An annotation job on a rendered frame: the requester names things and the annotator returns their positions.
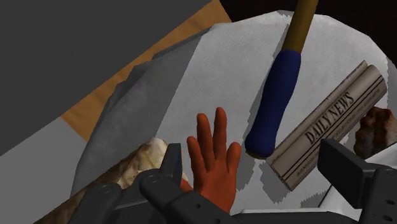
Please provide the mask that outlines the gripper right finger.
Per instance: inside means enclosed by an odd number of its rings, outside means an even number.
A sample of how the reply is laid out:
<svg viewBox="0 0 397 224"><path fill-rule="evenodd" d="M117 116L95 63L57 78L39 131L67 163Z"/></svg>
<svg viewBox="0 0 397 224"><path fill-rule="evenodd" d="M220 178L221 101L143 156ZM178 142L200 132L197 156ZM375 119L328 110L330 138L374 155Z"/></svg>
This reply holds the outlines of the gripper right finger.
<svg viewBox="0 0 397 224"><path fill-rule="evenodd" d="M355 209L358 224L397 224L397 169L368 163L333 139L323 139L319 172Z"/></svg>

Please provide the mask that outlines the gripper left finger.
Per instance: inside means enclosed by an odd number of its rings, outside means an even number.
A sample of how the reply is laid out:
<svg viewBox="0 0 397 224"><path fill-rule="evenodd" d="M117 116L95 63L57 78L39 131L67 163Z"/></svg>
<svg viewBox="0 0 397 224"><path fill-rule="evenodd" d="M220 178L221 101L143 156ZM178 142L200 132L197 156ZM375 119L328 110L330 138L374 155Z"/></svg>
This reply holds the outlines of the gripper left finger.
<svg viewBox="0 0 397 224"><path fill-rule="evenodd" d="M98 184L84 194L69 224L230 224L230 215L197 192L180 189L181 145L168 145L158 169L132 185Z"/></svg>

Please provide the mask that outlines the beige brown mottled object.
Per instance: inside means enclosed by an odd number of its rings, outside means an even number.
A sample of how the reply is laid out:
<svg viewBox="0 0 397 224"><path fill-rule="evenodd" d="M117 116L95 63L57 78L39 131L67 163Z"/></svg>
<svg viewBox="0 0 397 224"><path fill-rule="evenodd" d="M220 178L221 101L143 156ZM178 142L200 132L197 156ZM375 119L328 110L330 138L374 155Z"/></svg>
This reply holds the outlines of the beige brown mottled object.
<svg viewBox="0 0 397 224"><path fill-rule="evenodd" d="M152 138L33 224L172 224L140 193L140 182L162 174L178 184L181 145Z"/></svg>

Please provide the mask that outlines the rolled grey newspaper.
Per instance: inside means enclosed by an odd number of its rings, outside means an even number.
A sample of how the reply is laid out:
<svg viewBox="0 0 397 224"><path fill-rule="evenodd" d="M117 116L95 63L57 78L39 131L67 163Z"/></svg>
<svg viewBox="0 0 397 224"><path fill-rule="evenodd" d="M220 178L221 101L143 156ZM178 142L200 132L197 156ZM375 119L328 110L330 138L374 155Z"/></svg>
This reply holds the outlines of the rolled grey newspaper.
<svg viewBox="0 0 397 224"><path fill-rule="evenodd" d="M316 166L321 140L342 140L386 93L380 71L361 62L278 144L267 163L285 187L294 190Z"/></svg>

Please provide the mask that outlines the brown lumpy object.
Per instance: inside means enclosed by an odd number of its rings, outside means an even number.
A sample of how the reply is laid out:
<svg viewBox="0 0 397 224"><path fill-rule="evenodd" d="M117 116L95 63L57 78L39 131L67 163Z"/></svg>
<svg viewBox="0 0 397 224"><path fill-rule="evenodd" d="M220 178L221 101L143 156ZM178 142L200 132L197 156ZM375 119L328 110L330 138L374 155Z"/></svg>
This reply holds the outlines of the brown lumpy object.
<svg viewBox="0 0 397 224"><path fill-rule="evenodd" d="M355 133L354 152L367 159L397 142L397 119L390 109L373 107Z"/></svg>

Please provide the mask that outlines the orange red glove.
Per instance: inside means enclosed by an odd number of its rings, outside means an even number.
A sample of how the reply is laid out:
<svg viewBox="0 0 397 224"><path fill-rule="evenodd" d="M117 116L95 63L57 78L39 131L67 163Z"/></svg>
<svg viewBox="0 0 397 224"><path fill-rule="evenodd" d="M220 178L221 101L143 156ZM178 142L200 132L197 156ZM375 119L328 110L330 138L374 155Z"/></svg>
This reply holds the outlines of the orange red glove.
<svg viewBox="0 0 397 224"><path fill-rule="evenodd" d="M214 129L203 113L197 115L197 136L187 137L188 153L193 172L193 186L181 180L184 192L201 194L226 213L230 213L237 193L237 168L241 145L226 145L227 117L225 110L216 108Z"/></svg>

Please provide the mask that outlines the hammer with blue grip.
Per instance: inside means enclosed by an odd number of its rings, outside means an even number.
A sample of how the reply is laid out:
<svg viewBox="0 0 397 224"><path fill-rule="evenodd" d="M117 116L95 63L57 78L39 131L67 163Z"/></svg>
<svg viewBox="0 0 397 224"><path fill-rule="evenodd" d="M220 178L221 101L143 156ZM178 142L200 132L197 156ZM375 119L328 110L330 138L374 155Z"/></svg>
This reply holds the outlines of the hammer with blue grip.
<svg viewBox="0 0 397 224"><path fill-rule="evenodd" d="M244 140L246 153L265 159L275 150L283 114L293 95L301 66L301 53L319 0L298 0L282 48L263 86L260 105Z"/></svg>

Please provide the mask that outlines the white covered bed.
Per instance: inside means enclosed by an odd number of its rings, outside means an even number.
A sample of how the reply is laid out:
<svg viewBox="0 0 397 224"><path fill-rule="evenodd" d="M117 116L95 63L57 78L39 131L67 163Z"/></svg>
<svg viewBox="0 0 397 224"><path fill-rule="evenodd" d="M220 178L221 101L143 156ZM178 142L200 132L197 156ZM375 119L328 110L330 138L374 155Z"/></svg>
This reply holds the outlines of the white covered bed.
<svg viewBox="0 0 397 224"><path fill-rule="evenodd" d="M227 141L241 142L258 109L268 70L290 23L275 11L216 24L135 66L108 99L78 162L77 193L152 137L186 145L196 116L227 113ZM277 135L283 140L361 61L388 84L379 106L397 114L397 64L367 35L325 15L313 18L295 92Z"/></svg>

